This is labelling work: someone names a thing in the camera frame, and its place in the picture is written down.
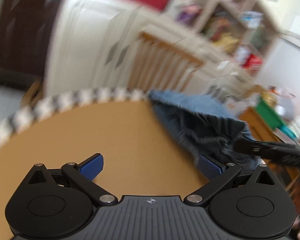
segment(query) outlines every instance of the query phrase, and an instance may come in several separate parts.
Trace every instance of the blue textured pad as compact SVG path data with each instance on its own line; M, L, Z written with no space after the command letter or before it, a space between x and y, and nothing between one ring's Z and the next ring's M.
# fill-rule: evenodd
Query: blue textured pad
M103 169L103 156L100 154L92 161L83 165L79 172L89 180L93 180Z
M222 169L219 166L215 165L202 155L199 157L197 166L202 174L209 180L213 180L222 173Z

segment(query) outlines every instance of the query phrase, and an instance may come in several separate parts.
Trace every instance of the black and white checkered trim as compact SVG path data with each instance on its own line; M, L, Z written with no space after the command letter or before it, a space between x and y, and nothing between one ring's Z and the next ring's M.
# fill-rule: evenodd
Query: black and white checkered trim
M146 99L146 93L142 90L126 88L83 89L43 98L35 105L34 109L25 106L0 122L0 147L7 143L13 135L23 132L35 122L50 118L55 113L63 113L74 107L88 106L93 103L139 102Z

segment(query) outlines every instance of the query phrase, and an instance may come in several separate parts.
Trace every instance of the metal screw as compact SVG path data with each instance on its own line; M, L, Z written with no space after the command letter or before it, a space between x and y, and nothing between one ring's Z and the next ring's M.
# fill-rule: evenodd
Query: metal screw
M199 203L202 201L202 197L199 195L189 195L187 197L187 200L192 202L192 203Z
M111 203L115 200L115 197L112 195L106 194L106 195L102 195L99 199L103 203Z

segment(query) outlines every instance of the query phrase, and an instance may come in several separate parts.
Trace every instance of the table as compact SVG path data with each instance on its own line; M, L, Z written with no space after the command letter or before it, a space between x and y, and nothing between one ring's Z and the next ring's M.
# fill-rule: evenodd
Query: table
M99 152L104 169L94 182L118 199L122 195L183 199L207 183L190 154L157 121L150 102L116 102L100 94L98 102L34 121L0 148L0 240L12 237L5 206L35 163L55 169Z

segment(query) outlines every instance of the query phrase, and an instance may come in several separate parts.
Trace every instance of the gray ribbed plate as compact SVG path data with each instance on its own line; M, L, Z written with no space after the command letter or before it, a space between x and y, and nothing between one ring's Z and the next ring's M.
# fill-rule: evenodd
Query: gray ribbed plate
M64 240L159 239L235 240L217 227L202 207L185 205L178 196L124 196L101 207L90 224Z

